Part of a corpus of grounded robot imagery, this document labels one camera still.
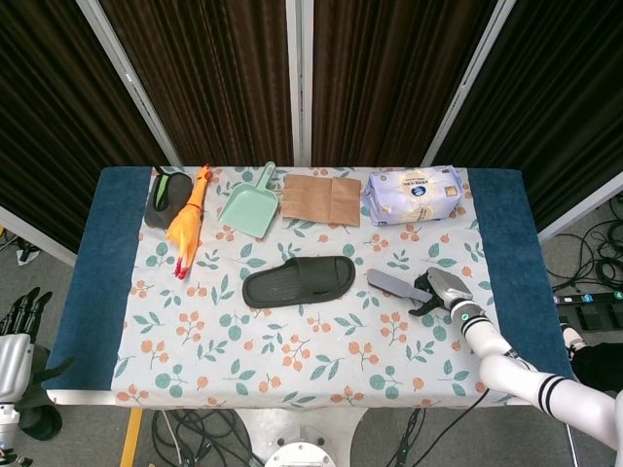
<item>gray carpet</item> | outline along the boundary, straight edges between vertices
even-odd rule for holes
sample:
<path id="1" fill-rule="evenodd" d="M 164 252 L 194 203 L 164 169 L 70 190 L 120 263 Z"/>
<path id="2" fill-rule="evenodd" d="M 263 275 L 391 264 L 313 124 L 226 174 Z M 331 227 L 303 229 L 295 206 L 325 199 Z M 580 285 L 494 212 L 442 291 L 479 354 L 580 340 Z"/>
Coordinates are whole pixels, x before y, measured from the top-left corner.
<path id="1" fill-rule="evenodd" d="M 583 234 L 592 225 L 610 219 L 604 206 L 580 220 L 568 232 Z M 551 239 L 543 245 L 547 266 L 568 273 L 577 266 L 577 240 Z M 46 307 L 39 342 L 52 345 L 71 277 L 71 268 L 42 253 L 33 263 L 18 268 L 15 248 L 0 253 L 0 310 L 34 286 L 55 295 Z M 602 292 L 596 285 L 581 286 L 582 292 Z M 623 333 L 593 333 L 587 341 L 623 341 Z M 20 435 L 16 448 L 34 458 L 35 466 L 117 466 L 121 458 L 128 411 L 114 407 L 60 407 L 63 429 L 51 441 L 41 443 Z M 395 450 L 410 410 L 368 411 L 355 433 L 351 459 L 356 467 L 384 466 Z M 157 457 L 151 442 L 152 412 L 145 412 L 134 465 L 147 467 Z M 428 411 L 426 423 L 409 461 L 415 461 L 459 411 Z M 581 466 L 599 467 L 614 463 L 614 452 L 591 438 L 574 433 Z M 218 460 L 209 465 L 220 465 Z M 231 461 L 230 466 L 242 465 Z M 476 410 L 446 435 L 421 466 L 570 466 L 570 449 L 564 425 L 536 409 L 508 407 Z"/>

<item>tissue pack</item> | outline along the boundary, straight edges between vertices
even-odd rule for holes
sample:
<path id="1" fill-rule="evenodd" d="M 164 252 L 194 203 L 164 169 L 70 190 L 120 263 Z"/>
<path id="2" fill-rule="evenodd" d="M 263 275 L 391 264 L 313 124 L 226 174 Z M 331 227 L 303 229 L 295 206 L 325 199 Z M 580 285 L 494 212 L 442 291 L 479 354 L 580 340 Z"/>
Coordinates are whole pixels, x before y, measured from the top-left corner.
<path id="1" fill-rule="evenodd" d="M 445 219 L 463 195 L 451 165 L 373 172 L 363 192 L 375 226 Z"/>

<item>dark curtain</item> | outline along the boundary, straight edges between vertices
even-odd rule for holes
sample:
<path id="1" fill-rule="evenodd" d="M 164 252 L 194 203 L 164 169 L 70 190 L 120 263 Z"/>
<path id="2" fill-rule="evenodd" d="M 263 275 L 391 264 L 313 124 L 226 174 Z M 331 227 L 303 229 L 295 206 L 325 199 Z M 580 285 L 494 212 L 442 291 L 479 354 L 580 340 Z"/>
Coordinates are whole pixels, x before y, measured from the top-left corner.
<path id="1" fill-rule="evenodd" d="M 283 0 L 101 4 L 184 164 L 292 164 Z"/>
<path id="2" fill-rule="evenodd" d="M 519 1 L 434 163 L 518 168 L 539 229 L 623 170 L 623 3 Z"/>
<path id="3" fill-rule="evenodd" d="M 495 0 L 314 3 L 314 165 L 418 165 Z"/>
<path id="4" fill-rule="evenodd" d="M 99 172 L 161 164 L 75 2 L 0 2 L 0 205 L 77 251 Z"/>

